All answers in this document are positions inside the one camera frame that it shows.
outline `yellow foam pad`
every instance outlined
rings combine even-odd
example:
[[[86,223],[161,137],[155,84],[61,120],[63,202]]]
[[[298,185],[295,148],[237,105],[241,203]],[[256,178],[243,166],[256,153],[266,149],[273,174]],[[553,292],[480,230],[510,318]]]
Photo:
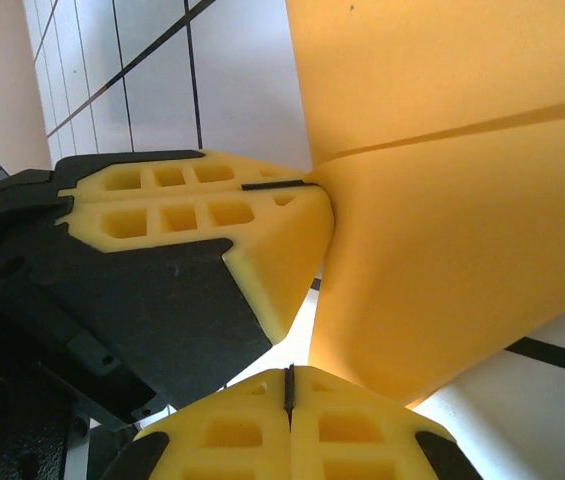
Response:
[[[565,310],[565,121],[318,167],[310,362],[403,404]]]
[[[319,187],[245,191],[242,185],[302,176],[217,152],[112,165],[61,192],[75,203],[57,223],[66,222],[71,236],[107,253],[232,240],[223,260],[265,334],[277,343],[319,268],[333,217]]]
[[[269,370],[148,426],[136,441],[170,438],[151,480],[435,480],[415,434],[453,441],[440,425],[315,368],[295,368],[290,426],[284,398],[284,371]]]
[[[565,104],[562,0],[286,4],[314,164]]]

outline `black stripe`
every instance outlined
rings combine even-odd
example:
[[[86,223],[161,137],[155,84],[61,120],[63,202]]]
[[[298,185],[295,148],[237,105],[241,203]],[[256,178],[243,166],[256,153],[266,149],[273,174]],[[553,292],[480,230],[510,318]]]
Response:
[[[189,0],[184,0],[184,11],[189,13]],[[200,103],[198,102],[198,81],[195,76],[195,60],[193,57],[193,35],[191,34],[191,23],[186,24],[186,38],[189,42],[189,64],[191,67],[191,86],[193,87],[193,109],[195,110],[195,128],[198,133],[198,148],[202,146],[202,127],[200,124]]]
[[[565,348],[524,337],[506,348],[507,351],[565,369]]]
[[[125,67],[122,68],[118,73],[116,73],[111,80],[106,82],[102,87],[100,87],[86,102],[80,105],[75,111],[71,112],[67,118],[65,118],[62,122],[58,124],[50,133],[47,134],[47,138],[57,132],[60,128],[70,122],[78,113],[88,107],[91,103],[93,103],[100,95],[106,92],[109,88],[115,85],[118,81],[120,81],[124,76],[137,67],[143,60],[145,60],[149,55],[151,55],[154,51],[156,51],[162,44],[164,44],[167,40],[169,40],[173,35],[179,32],[182,28],[185,28],[186,25],[191,22],[195,17],[197,17],[200,13],[202,13],[206,8],[208,8],[211,4],[213,4],[215,0],[201,0],[195,7],[189,10],[188,13],[180,18],[177,22],[171,25],[162,35],[156,38],[151,45],[146,47],[143,51],[141,51],[137,57],[131,60],[129,63],[126,64]]]
[[[35,5],[35,10],[37,12],[38,6],[37,6],[37,2],[34,2]],[[55,0],[53,2],[53,6],[51,7],[51,14],[49,15],[49,18],[46,19],[46,25],[44,27],[44,32],[42,32],[42,35],[40,35],[40,44],[38,45],[38,49],[35,51],[35,55],[33,56],[33,63],[35,63],[38,59],[38,55],[40,55],[40,50],[42,50],[42,44],[44,43],[44,37],[46,37],[46,32],[49,31],[49,25],[51,25],[51,19],[53,18],[53,14],[55,13],[55,6],[58,4],[58,0]],[[38,27],[40,26],[40,13],[38,13]]]
[[[310,187],[313,183],[304,183],[304,180],[282,180],[281,182],[245,183],[242,190],[271,190],[273,188]]]
[[[120,68],[124,68],[124,61],[122,60],[122,45],[120,43],[120,30],[118,29],[118,14],[115,10],[115,0],[111,0],[113,4],[113,23],[115,25],[115,38],[118,41],[118,55],[120,56]],[[124,90],[124,105],[126,106],[126,120],[129,124],[129,139],[131,140],[131,151],[135,152],[133,145],[133,127],[131,127],[131,111],[129,110],[129,97],[126,94],[126,80],[122,77],[122,89]]]
[[[289,417],[289,428],[293,422],[293,408],[295,407],[295,366],[289,365],[284,369],[284,410]]]
[[[457,443],[426,430],[417,432],[415,440],[438,480],[482,480]]]

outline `square cutout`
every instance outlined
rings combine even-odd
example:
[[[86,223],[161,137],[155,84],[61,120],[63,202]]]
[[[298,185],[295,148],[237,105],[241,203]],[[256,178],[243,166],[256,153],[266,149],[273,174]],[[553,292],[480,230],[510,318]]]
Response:
[[[253,210],[246,202],[210,203],[211,221],[216,227],[239,225],[253,221]]]
[[[109,212],[102,216],[102,231],[113,238],[146,236],[146,210]]]
[[[381,443],[377,421],[360,412],[325,412],[318,418],[321,442]]]
[[[108,191],[137,190],[141,186],[139,170],[119,170],[104,178],[104,189]]]
[[[214,418],[204,432],[203,447],[234,448],[262,445],[260,424],[248,418]]]
[[[200,183],[223,182],[225,180],[231,180],[235,176],[233,169],[228,165],[202,163],[194,166],[193,170]]]
[[[193,205],[173,205],[161,209],[162,231],[183,232],[185,230],[195,230],[198,222],[195,219],[195,209]]]
[[[184,185],[184,175],[182,169],[176,166],[156,168],[153,171],[155,182],[160,187],[173,187],[176,185]]]

